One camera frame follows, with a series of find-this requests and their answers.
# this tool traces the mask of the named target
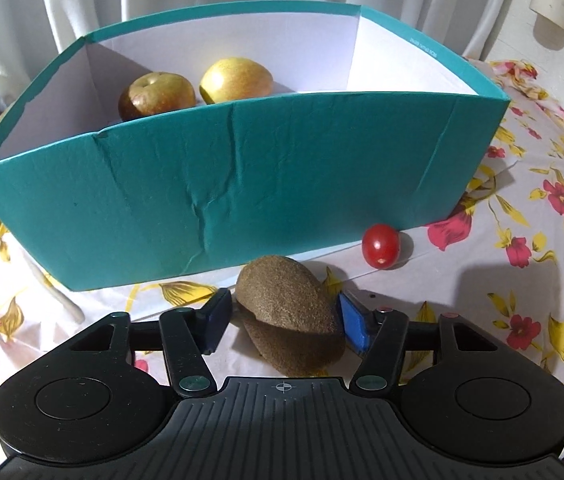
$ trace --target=round button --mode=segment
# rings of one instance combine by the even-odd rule
[[[44,386],[35,402],[44,415],[79,420],[101,412],[111,400],[108,387],[88,378],[60,379]]]
[[[211,382],[201,375],[191,375],[179,381],[179,387],[187,392],[201,392],[210,385]]]
[[[513,381],[483,377],[458,386],[456,401],[465,412],[479,418],[507,420],[526,412],[531,397]]]
[[[363,375],[355,381],[358,388],[366,390],[367,392],[379,392],[386,388],[388,383],[386,379],[377,375]]]

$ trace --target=yellow apple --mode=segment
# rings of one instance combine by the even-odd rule
[[[215,62],[200,82],[206,104],[265,97],[273,91],[273,76],[253,60],[227,57]]]

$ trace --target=cherry tomato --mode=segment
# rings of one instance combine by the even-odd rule
[[[362,238],[362,255],[376,269],[393,267],[399,256],[398,232],[386,224],[369,227]]]

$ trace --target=blue gripper pad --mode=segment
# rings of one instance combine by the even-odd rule
[[[206,321],[198,342],[202,354],[209,355],[217,350],[232,313],[233,298],[226,288],[220,288],[198,311],[198,315]]]
[[[366,309],[358,300],[346,292],[338,295],[339,308],[342,312],[344,333],[351,350],[363,356],[371,348],[379,327],[375,323],[373,312]]]

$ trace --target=teal cardboard box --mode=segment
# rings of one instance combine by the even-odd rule
[[[275,94],[120,123],[146,72],[248,57]],[[508,104],[367,7],[235,2],[80,38],[0,123],[0,219],[72,290],[161,280],[445,218]]]

